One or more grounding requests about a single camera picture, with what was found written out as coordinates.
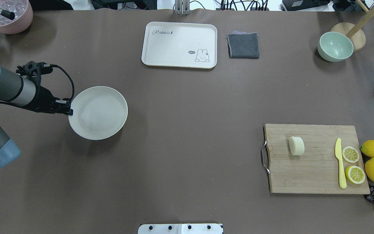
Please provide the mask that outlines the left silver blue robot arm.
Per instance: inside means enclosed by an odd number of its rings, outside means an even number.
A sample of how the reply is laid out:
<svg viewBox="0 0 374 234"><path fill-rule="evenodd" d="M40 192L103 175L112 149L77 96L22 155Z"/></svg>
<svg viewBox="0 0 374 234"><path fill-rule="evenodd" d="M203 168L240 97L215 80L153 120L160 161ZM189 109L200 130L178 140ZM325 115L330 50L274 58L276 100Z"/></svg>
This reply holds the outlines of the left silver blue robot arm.
<svg viewBox="0 0 374 234"><path fill-rule="evenodd" d="M15 72L0 66L0 104L37 113L73 115L73 97L59 99L41 85L42 75L52 73L58 65L28 62ZM17 159L20 149L0 126L0 169Z"/></svg>

